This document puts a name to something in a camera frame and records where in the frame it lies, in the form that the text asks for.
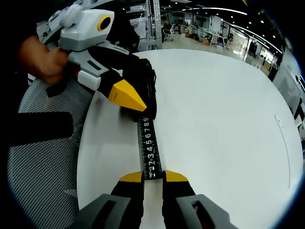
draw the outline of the office floor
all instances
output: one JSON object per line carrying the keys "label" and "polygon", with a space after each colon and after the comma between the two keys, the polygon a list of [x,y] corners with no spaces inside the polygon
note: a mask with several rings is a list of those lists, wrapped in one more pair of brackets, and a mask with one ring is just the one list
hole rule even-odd
{"label": "office floor", "polygon": [[212,44],[203,45],[201,42],[196,41],[192,38],[188,38],[185,34],[173,34],[171,37],[174,39],[166,40],[162,43],[163,49],[191,49],[191,50],[200,50],[206,52],[213,52],[225,56],[229,56],[235,58],[240,61],[244,61],[258,69],[260,69],[265,75],[268,75],[269,72],[266,68],[262,66],[262,63],[258,61],[258,59],[253,56],[247,55],[244,53],[244,50],[241,50],[236,45],[232,44],[229,49],[224,49],[222,46]]}

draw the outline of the human hand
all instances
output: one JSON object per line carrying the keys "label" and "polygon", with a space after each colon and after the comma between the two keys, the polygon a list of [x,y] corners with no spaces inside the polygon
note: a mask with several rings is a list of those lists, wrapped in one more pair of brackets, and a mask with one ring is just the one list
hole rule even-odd
{"label": "human hand", "polygon": [[40,61],[40,78],[47,83],[56,84],[62,79],[64,66],[68,62],[69,53],[57,47],[45,53]]}
{"label": "human hand", "polygon": [[37,36],[27,38],[18,50],[18,61],[31,75],[55,84],[62,79],[62,71],[69,53],[60,48],[49,51]]}

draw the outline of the white table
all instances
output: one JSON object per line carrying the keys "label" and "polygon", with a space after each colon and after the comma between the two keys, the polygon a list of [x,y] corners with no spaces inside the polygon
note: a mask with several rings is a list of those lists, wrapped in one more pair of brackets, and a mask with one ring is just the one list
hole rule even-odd
{"label": "white table", "polygon": [[212,45],[212,40],[213,40],[213,37],[214,37],[214,36],[217,36],[217,37],[222,38],[223,43],[224,43],[225,37],[223,37],[223,36],[221,36],[221,35],[219,35],[219,34],[217,34],[217,33],[215,33],[215,32],[211,32],[211,31],[205,31],[205,32],[212,35],[210,46]]}
{"label": "white table", "polygon": [[[238,228],[270,228],[294,195],[303,166],[299,133],[276,87],[260,70],[215,53],[137,55],[157,75],[154,124],[163,169],[185,175]],[[137,171],[137,124],[95,93],[79,151],[80,209]],[[165,228],[161,208],[162,181],[145,181],[141,228]]]}

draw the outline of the measuring tape blade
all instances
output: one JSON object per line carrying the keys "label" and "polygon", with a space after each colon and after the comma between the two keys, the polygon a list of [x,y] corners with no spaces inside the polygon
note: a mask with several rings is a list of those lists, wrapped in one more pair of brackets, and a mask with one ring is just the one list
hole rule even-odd
{"label": "measuring tape blade", "polygon": [[157,139],[153,127],[153,119],[150,116],[139,118],[138,133],[144,179],[162,178]]}

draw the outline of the robotic arm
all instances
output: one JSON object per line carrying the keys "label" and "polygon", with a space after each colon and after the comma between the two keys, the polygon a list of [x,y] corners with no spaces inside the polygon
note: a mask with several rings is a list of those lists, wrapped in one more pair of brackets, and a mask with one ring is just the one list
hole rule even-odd
{"label": "robotic arm", "polygon": [[59,44],[62,49],[72,51],[69,61],[80,66],[79,83],[100,91],[119,106],[143,112],[147,108],[143,98],[126,79],[112,69],[123,69],[134,74],[136,70],[130,72],[130,66],[133,69],[138,68],[138,71],[142,71],[143,66],[137,56],[106,40],[113,19],[112,11],[82,10],[80,5],[74,4],[60,21],[64,29],[61,31]]}

